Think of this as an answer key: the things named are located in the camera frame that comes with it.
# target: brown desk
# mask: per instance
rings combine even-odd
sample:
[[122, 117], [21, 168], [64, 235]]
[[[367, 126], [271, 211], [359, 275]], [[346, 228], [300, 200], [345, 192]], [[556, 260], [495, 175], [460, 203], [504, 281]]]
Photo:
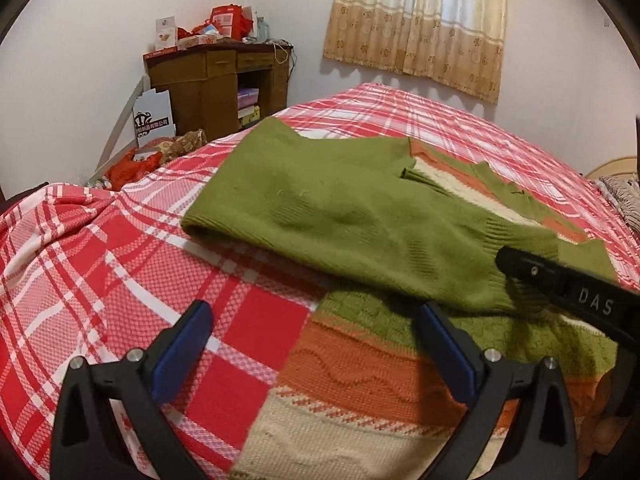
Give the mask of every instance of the brown desk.
[[214, 140], [239, 130], [239, 88], [260, 89], [260, 118], [287, 107], [286, 58], [273, 45], [224, 42], [154, 57], [146, 68], [151, 87], [169, 91], [178, 135], [202, 128]]

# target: striped knit sweater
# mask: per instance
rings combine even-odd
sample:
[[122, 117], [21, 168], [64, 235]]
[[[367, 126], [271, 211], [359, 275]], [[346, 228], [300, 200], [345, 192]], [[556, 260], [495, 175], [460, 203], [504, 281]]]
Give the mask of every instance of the striped knit sweater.
[[[486, 163], [409, 139], [309, 140], [272, 119], [247, 135], [182, 223], [346, 278], [304, 327], [234, 465], [236, 479], [413, 479], [462, 418], [418, 355], [411, 309], [448, 305], [481, 348], [559, 357], [578, 420], [615, 345], [495, 267], [503, 245], [614, 279], [600, 240]], [[475, 475], [514, 413], [507, 403]]]

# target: beige curtain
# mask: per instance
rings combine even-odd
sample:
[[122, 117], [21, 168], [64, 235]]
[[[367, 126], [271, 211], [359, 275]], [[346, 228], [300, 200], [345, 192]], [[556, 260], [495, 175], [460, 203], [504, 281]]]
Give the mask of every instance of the beige curtain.
[[506, 0], [334, 0], [324, 56], [497, 103], [505, 24]]

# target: plaid bedsheet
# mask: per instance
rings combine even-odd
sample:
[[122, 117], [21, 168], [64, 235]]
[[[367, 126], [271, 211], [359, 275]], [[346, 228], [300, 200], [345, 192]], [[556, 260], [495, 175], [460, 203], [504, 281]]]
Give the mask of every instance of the plaid bedsheet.
[[[284, 110], [307, 137], [418, 137], [497, 173], [606, 241], [620, 281], [638, 286], [640, 247], [593, 184], [497, 126], [443, 104], [365, 84]], [[0, 219], [0, 428], [38, 478], [69, 359], [120, 358], [147, 346], [195, 298], [213, 334], [179, 398], [164, 408], [207, 474], [226, 478], [248, 428], [328, 277], [244, 244], [203, 247], [180, 218], [235, 134], [118, 193], [59, 184]], [[116, 418], [139, 468], [153, 475], [122, 407]]]

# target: silver bolt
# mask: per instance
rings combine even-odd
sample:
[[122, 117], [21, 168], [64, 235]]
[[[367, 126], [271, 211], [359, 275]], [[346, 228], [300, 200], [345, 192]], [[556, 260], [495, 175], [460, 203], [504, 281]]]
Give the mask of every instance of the silver bolt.
[[78, 368], [82, 367], [83, 364], [84, 364], [84, 358], [80, 355], [77, 355], [76, 357], [71, 359], [71, 361], [69, 361], [69, 366], [72, 367], [74, 370], [78, 370]]
[[484, 358], [490, 363], [497, 363], [500, 359], [502, 359], [502, 354], [495, 348], [488, 348], [484, 351]]
[[137, 363], [145, 355], [145, 351], [142, 348], [132, 348], [127, 352], [127, 361]]
[[549, 370], [555, 370], [556, 368], [558, 368], [558, 359], [556, 359], [555, 357], [545, 357], [542, 362], [547, 368], [549, 368]]

